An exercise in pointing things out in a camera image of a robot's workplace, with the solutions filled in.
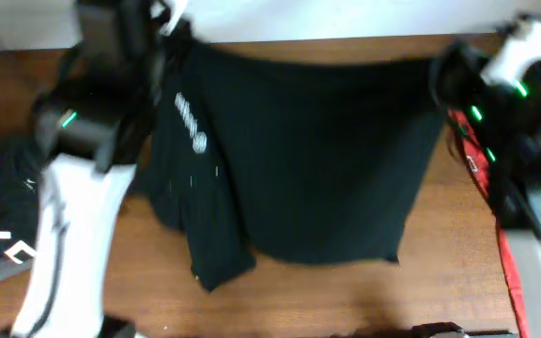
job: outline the black cloth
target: black cloth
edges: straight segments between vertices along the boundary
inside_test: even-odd
[[[163,88],[145,181],[162,222],[186,230],[201,284],[251,268],[248,243],[304,264],[395,261],[443,124],[428,68],[277,63],[194,41]]]
[[[35,249],[39,224],[37,181],[43,163],[32,138],[9,135],[0,141],[0,255],[15,245]],[[9,233],[9,238],[2,238],[2,233]],[[21,262],[32,258],[26,250],[12,250],[9,254]]]

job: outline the black garment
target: black garment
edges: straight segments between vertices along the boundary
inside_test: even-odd
[[[148,183],[202,285],[253,266],[246,240],[290,262],[394,261],[442,127],[428,66],[276,63],[195,41],[168,74]]]
[[[22,248],[35,248],[39,223],[37,181],[43,163],[32,138],[10,135],[0,141],[0,255],[20,248],[9,253],[17,263],[32,258]],[[10,238],[2,238],[4,233],[9,233]]]

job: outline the folded black clothing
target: folded black clothing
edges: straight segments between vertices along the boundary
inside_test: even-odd
[[[43,163],[32,138],[10,135],[0,141],[0,255],[17,264],[35,255]]]
[[[396,261],[443,125],[429,62],[300,65],[192,41],[141,180],[161,221],[186,230],[200,283],[251,268],[248,244],[303,264]]]

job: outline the wooden table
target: wooden table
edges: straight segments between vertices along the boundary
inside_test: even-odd
[[[353,40],[224,48],[318,62],[389,58],[373,52],[378,39]],[[444,43],[443,38],[411,41],[423,51],[420,54],[434,53]],[[398,38],[382,42],[397,55],[415,50],[412,42]],[[427,47],[431,43],[433,50]],[[25,112],[33,99],[17,73],[36,74],[50,82],[59,51],[17,56],[20,60],[14,68],[4,67],[0,59],[0,135],[25,127]],[[467,330],[517,331],[494,219],[464,168],[448,154],[444,140],[436,147],[408,218],[399,258],[400,267],[359,262],[306,268],[259,254],[253,272],[209,295],[190,273],[185,237],[162,228],[146,200],[131,199],[116,226],[105,308],[134,320],[141,332],[152,337],[327,337],[441,321],[454,321]],[[27,281],[25,273],[0,284],[0,328],[14,320]]]

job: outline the white background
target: white background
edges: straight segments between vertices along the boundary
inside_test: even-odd
[[[14,49],[61,48],[80,36],[72,0],[0,0],[0,37]],[[190,0],[195,34],[212,42],[476,31],[541,0]]]

